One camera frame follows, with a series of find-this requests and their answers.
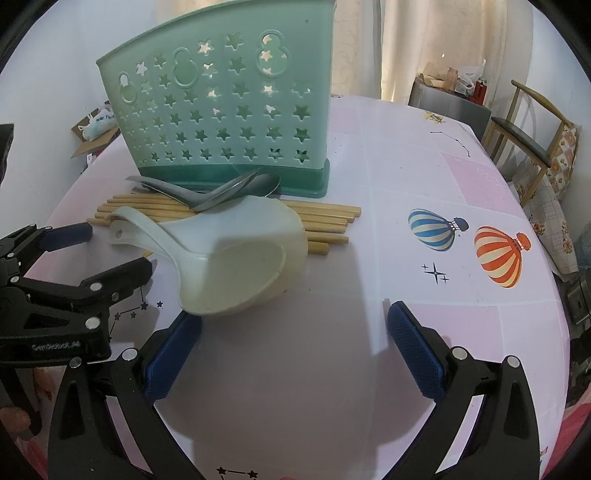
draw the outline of constellation print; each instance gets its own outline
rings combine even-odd
[[[113,318],[115,319],[115,321],[113,322],[113,325],[111,326],[111,330],[109,331],[109,340],[111,340],[111,333],[113,332],[113,329],[115,328],[115,324],[121,320],[121,317],[123,315],[125,315],[126,313],[129,313],[129,318],[131,320],[134,320],[138,314],[137,314],[137,310],[148,310],[148,302],[146,302],[145,298],[144,298],[144,291],[142,290],[142,287],[139,288],[139,294],[142,298],[142,303],[139,304],[139,306],[134,307],[132,309],[129,310],[125,310],[123,312],[117,312],[113,315]],[[159,301],[157,304],[159,309],[162,308],[163,303],[161,301]]]
[[[429,133],[432,133],[432,134],[443,134],[443,135],[445,135],[446,137],[449,137],[449,138],[451,138],[452,140],[455,140],[455,141],[456,141],[456,142],[458,142],[458,143],[459,143],[459,144],[460,144],[462,147],[464,147],[464,150],[466,150],[466,151],[468,152],[468,158],[470,158],[470,151],[469,151],[469,150],[466,148],[466,146],[465,146],[465,145],[464,145],[462,142],[460,142],[460,141],[459,141],[457,138],[453,138],[452,136],[450,136],[450,135],[448,135],[447,133],[444,133],[444,132],[429,132]]]
[[[257,478],[258,477],[258,472],[255,472],[253,470],[251,470],[250,472],[240,472],[238,470],[229,470],[224,467],[216,468],[216,470],[219,473],[222,480],[226,480],[225,475],[227,475],[229,473],[236,473],[238,475],[248,475],[248,478]]]

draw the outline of wall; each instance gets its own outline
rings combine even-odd
[[[14,123],[0,187],[0,237],[42,225],[82,172],[70,131],[106,100],[95,60],[155,25],[152,1],[60,0],[0,74],[0,123]]]

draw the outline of orange striped hot air balloon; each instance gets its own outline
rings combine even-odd
[[[531,248],[524,233],[511,238],[492,226],[481,226],[474,237],[476,256],[487,275],[501,287],[511,288],[521,275],[521,251]]]

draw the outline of gourd-shaped cutout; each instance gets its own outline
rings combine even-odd
[[[261,35],[261,48],[256,54],[256,65],[268,77],[278,77],[287,69],[289,51],[283,46],[285,40],[277,30],[269,30]]]
[[[174,53],[173,78],[181,88],[191,88],[197,81],[199,71],[186,48],[177,48]]]
[[[135,90],[134,84],[129,81],[127,73],[121,72],[119,74],[119,84],[123,101],[130,105],[133,104],[138,97],[138,92]]]

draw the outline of blue gripper pad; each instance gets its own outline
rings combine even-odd
[[[387,324],[388,331],[423,396],[432,398],[435,402],[441,400],[446,393],[445,368],[421,333],[421,330],[431,329],[421,327],[401,301],[390,307]]]
[[[144,372],[142,395],[151,404],[168,395],[185,360],[201,335],[201,317],[187,312],[181,312],[179,317],[171,325],[168,338],[155,353]]]
[[[46,252],[84,244],[92,238],[92,225],[86,222],[48,230],[39,241],[39,248]]]

